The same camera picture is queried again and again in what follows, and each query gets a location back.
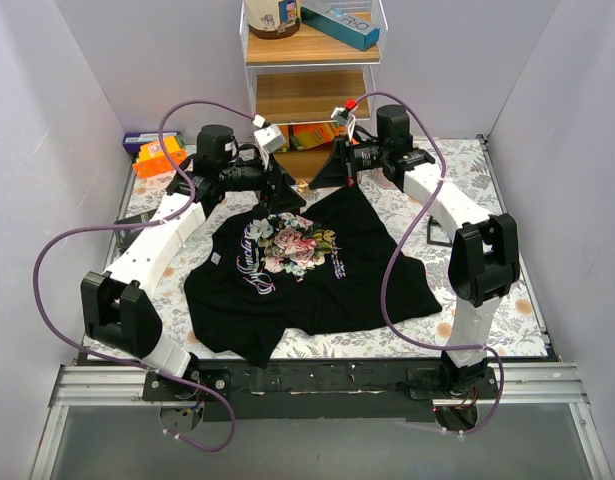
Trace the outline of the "black floral print t-shirt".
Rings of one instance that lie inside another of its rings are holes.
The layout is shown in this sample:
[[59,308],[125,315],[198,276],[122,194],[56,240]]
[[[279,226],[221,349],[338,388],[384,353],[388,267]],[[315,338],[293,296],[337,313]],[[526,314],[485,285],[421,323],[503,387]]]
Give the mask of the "black floral print t-shirt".
[[358,188],[302,214],[256,206],[225,220],[184,292],[195,337],[266,367],[288,329],[308,335],[381,328],[441,312],[423,263],[396,243]]

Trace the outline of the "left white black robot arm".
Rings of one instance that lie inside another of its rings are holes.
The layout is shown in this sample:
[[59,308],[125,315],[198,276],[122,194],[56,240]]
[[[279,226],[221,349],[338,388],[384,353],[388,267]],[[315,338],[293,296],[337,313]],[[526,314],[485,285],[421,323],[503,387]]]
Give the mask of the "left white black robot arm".
[[189,368],[190,353],[168,336],[152,304],[165,269],[228,192],[253,191],[271,212],[305,204],[273,157],[285,142],[280,127],[266,123],[254,140],[255,159],[242,161],[231,128],[203,127],[196,153],[182,164],[192,170],[175,174],[152,218],[154,226],[141,229],[104,273],[90,272],[81,282],[86,335],[166,373],[165,387],[180,400],[198,392],[200,377]]

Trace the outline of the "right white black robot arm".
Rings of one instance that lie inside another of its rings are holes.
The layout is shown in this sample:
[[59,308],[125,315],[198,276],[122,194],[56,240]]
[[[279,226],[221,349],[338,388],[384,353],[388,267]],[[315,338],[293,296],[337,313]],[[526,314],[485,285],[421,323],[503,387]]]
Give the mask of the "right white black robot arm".
[[451,240],[448,279],[456,295],[452,333],[438,367],[415,375],[409,387],[462,397],[487,376],[485,346],[493,319],[520,277],[516,221],[472,201],[448,180],[439,153],[415,147],[404,106],[380,107],[375,135],[357,126],[356,107],[349,101],[333,110],[332,120],[344,131],[309,187],[352,187],[358,172],[379,168],[445,230]]

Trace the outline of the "white wire wooden shelf rack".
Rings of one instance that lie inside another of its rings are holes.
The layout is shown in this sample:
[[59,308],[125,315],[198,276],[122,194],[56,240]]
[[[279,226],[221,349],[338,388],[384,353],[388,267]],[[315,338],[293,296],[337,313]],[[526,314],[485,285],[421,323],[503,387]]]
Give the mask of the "white wire wooden shelf rack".
[[300,181],[313,178],[330,155],[334,139],[308,150],[290,143],[292,126],[332,123],[333,109],[356,99],[357,124],[368,127],[373,116],[369,95],[377,88],[381,60],[388,37],[384,7],[379,1],[322,1],[329,6],[371,20],[380,27],[378,43],[359,51],[301,21],[293,36],[265,40],[248,28],[241,4],[240,40],[251,108],[281,127],[286,143],[278,161]]

